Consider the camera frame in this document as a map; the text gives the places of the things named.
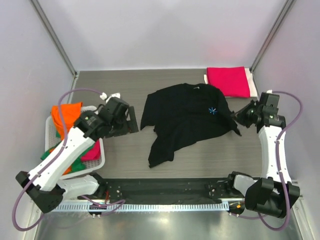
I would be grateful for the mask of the black t-shirt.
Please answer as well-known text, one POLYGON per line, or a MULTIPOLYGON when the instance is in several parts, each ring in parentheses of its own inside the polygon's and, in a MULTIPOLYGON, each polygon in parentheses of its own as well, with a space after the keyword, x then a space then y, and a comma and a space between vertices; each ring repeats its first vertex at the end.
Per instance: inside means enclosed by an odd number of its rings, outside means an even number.
POLYGON ((148 156, 150 168, 172 162, 176 151, 199 141, 230 131, 241 134, 222 91, 204 83, 181 83, 148 94, 140 122, 145 127, 153 127, 157 135, 148 156))

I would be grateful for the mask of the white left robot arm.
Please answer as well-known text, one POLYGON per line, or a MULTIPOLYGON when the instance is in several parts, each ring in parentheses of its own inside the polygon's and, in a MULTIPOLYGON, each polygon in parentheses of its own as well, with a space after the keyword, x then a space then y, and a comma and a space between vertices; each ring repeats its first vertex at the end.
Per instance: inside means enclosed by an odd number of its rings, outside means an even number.
POLYGON ((15 179, 46 214, 62 201, 79 196, 102 199, 107 184, 97 173, 62 179, 65 170, 89 147, 103 138, 138 132, 135 109, 121 99, 119 93, 106 97, 96 110, 80 114, 64 140, 37 167, 20 171, 15 179))

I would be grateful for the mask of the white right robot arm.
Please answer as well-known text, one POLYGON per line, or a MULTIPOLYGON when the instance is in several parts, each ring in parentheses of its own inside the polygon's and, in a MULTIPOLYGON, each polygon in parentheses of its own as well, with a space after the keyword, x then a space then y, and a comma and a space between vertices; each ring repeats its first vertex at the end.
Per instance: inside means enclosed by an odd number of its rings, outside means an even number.
POLYGON ((233 113, 232 118, 240 125, 256 127, 261 144, 261 177, 253 177, 240 172, 228 176, 225 191, 231 198, 244 196, 245 209, 283 219, 300 197, 300 188, 292 184, 286 153, 286 131, 292 126, 286 118, 278 114, 280 92, 262 92, 259 100, 252 100, 241 110, 233 113))

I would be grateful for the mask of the orange t-shirt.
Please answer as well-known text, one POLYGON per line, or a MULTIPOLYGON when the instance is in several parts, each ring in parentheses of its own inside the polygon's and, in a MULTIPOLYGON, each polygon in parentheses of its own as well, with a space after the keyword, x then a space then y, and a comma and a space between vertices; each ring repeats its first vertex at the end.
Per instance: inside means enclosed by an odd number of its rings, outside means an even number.
MULTIPOLYGON (((71 127, 74 125, 74 122, 80 116, 82 106, 83 106, 82 102, 61 105, 61 114, 64 119, 67 132, 70 131, 71 127)), ((63 128, 61 115, 57 105, 53 106, 51 109, 51 118, 56 128, 56 131, 60 136, 60 140, 63 141, 64 128, 63 128)))

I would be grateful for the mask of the pink t-shirt in basket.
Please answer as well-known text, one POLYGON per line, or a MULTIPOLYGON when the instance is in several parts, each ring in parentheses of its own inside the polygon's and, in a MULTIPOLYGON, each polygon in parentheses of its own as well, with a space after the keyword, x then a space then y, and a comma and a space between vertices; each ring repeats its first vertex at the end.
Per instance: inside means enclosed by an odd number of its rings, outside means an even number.
POLYGON ((80 157, 82 162, 95 161, 101 156, 100 143, 97 141, 94 145, 84 151, 80 157))

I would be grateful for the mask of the green t-shirt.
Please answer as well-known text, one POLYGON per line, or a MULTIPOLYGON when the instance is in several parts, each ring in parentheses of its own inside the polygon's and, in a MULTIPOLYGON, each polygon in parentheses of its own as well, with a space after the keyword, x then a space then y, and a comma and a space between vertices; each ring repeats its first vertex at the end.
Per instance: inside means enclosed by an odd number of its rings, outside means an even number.
MULTIPOLYGON (((56 145, 54 145, 53 147, 49 148, 47 151, 45 151, 42 156, 40 157, 40 159, 43 161, 45 160, 52 152, 53 150, 60 144, 60 142, 58 142, 56 145)), ((79 172, 82 170, 86 169, 86 166, 83 164, 82 162, 82 157, 84 155, 87 154, 87 152, 91 149, 92 147, 88 147, 80 156, 77 157, 77 159, 65 170, 65 172, 63 173, 63 175, 67 175, 70 173, 75 173, 75 172, 79 172)))

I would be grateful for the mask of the white plastic laundry basket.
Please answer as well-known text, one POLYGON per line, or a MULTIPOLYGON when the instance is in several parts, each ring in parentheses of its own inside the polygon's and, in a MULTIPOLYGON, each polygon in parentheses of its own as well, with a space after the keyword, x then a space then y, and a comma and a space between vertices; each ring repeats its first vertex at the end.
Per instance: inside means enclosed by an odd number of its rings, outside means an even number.
MULTIPOLYGON (((56 144, 60 142, 60 137, 56 137, 56 127, 52 121, 52 117, 49 116, 45 121, 45 144, 44 150, 48 151, 50 148, 54 147, 56 144)), ((100 156, 96 160, 85 161, 83 164, 85 165, 85 169, 81 171, 76 171, 72 173, 68 173, 62 175, 60 177, 61 180, 75 178, 81 175, 87 175, 93 171, 96 171, 103 167, 105 164, 105 151, 103 140, 99 139, 99 147, 100 147, 100 156)))

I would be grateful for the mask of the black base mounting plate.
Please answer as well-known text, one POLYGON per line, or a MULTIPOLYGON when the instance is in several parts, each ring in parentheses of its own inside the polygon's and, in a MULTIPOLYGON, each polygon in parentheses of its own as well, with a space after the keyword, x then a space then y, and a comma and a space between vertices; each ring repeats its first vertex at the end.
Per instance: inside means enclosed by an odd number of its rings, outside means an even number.
POLYGON ((243 198, 227 177, 213 178, 103 178, 102 198, 115 202, 166 202, 243 198))

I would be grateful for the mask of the right aluminium frame post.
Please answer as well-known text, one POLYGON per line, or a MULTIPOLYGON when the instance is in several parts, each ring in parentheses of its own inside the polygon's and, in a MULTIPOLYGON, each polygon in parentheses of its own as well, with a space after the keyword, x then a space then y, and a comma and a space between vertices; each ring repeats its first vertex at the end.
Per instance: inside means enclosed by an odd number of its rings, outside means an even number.
POLYGON ((283 22, 285 21, 287 15, 291 11, 292 7, 296 3, 296 0, 286 0, 284 5, 282 6, 279 14, 277 15, 270 31, 268 32, 261 48, 259 49, 251 67, 250 71, 253 73, 257 66, 259 65, 260 61, 262 60, 263 56, 265 55, 266 51, 268 50, 270 44, 272 43, 273 39, 275 38, 276 34, 280 30, 283 22))

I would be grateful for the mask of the aluminium frame post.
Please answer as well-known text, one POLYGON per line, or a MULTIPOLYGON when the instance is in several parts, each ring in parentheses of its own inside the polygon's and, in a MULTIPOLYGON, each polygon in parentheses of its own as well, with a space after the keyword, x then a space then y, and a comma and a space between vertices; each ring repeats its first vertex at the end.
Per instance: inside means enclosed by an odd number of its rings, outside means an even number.
POLYGON ((45 11, 43 10, 40 2, 38 0, 29 0, 30 4, 32 5, 33 9, 35 10, 38 18, 40 19, 41 23, 43 24, 48 36, 52 40, 56 50, 60 54, 63 62, 65 63, 66 67, 70 71, 71 75, 75 79, 77 77, 77 71, 74 68, 70 58, 68 57, 61 41, 59 40, 52 24, 50 23, 50 20, 48 19, 45 11))
POLYGON ((265 55, 266 51, 268 50, 270 44, 272 43, 273 39, 275 38, 276 34, 280 30, 283 22, 285 21, 287 15, 291 11, 292 7, 296 3, 296 0, 286 0, 284 5, 282 6, 279 14, 277 15, 270 31, 268 32, 261 48, 259 49, 251 67, 250 71, 253 73, 257 66, 259 65, 260 61, 262 60, 263 56, 265 55))

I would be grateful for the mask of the left aluminium frame post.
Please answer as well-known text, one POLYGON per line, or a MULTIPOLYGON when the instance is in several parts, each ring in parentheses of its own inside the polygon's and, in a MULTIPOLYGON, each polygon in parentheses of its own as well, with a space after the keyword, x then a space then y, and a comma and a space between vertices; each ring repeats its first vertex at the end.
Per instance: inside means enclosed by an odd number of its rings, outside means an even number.
POLYGON ((70 71, 71 75, 75 79, 77 77, 77 71, 74 68, 70 58, 68 57, 61 41, 59 40, 52 24, 50 23, 50 20, 48 19, 45 11, 43 10, 40 2, 38 0, 29 0, 30 4, 32 5, 33 9, 35 10, 38 18, 40 19, 41 23, 43 24, 48 36, 52 40, 56 50, 60 54, 63 62, 65 63, 66 67, 70 71))

